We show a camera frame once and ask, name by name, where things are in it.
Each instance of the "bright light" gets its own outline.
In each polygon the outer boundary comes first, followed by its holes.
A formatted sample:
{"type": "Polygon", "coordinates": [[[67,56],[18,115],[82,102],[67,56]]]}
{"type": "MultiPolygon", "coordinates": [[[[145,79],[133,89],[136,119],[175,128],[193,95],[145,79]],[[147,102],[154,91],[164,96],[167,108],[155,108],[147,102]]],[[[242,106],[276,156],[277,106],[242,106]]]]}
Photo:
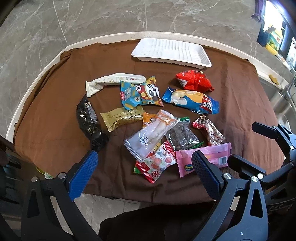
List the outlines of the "bright light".
{"type": "Polygon", "coordinates": [[[264,22],[264,31],[269,29],[271,26],[274,26],[276,30],[280,31],[283,25],[283,17],[270,1],[266,2],[264,22]]]}

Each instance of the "blue gripper pad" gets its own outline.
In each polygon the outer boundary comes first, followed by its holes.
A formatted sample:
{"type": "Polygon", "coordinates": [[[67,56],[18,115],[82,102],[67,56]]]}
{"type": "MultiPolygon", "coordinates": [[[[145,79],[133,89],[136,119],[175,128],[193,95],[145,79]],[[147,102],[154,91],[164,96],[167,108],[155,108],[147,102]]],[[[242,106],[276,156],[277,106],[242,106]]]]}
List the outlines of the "blue gripper pad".
{"type": "Polygon", "coordinates": [[[67,173],[69,175],[69,180],[67,180],[69,190],[68,193],[72,201],[75,198],[80,197],[93,171],[98,165],[98,159],[98,154],[91,150],[82,158],[79,163],[74,164],[67,173]]]}
{"type": "Polygon", "coordinates": [[[191,162],[209,196],[218,199],[224,186],[222,172],[211,164],[201,151],[192,154],[191,162]]]}

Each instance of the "faucet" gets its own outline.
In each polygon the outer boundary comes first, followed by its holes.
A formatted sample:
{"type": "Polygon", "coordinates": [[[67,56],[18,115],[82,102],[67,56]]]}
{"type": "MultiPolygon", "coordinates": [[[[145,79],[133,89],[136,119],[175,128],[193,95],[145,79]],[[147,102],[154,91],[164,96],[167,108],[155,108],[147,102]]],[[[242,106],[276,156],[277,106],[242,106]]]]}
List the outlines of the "faucet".
{"type": "Polygon", "coordinates": [[[292,96],[290,94],[290,89],[293,84],[296,85],[296,74],[294,75],[292,81],[288,85],[286,85],[285,88],[283,88],[283,90],[281,91],[281,94],[283,95],[283,97],[286,101],[289,101],[292,98],[292,96]]]}

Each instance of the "white plastic tray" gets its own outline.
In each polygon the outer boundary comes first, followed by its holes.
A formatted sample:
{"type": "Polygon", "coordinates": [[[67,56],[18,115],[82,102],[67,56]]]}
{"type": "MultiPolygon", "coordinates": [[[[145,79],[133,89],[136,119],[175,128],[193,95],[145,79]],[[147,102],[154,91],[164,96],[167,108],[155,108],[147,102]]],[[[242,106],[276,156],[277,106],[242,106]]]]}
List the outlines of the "white plastic tray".
{"type": "Polygon", "coordinates": [[[131,55],[142,61],[181,64],[199,69],[212,66],[201,45],[170,39],[141,39],[131,55]]]}

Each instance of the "blue printed logo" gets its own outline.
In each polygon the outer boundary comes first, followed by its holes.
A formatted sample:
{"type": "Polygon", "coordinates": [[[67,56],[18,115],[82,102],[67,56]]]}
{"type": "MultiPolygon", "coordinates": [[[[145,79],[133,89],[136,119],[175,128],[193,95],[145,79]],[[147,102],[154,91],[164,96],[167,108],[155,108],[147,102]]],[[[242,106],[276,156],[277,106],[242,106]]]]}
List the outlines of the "blue printed logo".
{"type": "Polygon", "coordinates": [[[190,172],[190,171],[192,171],[194,168],[193,168],[193,165],[188,164],[188,165],[185,165],[185,166],[184,166],[184,169],[185,169],[185,171],[190,172]]]}

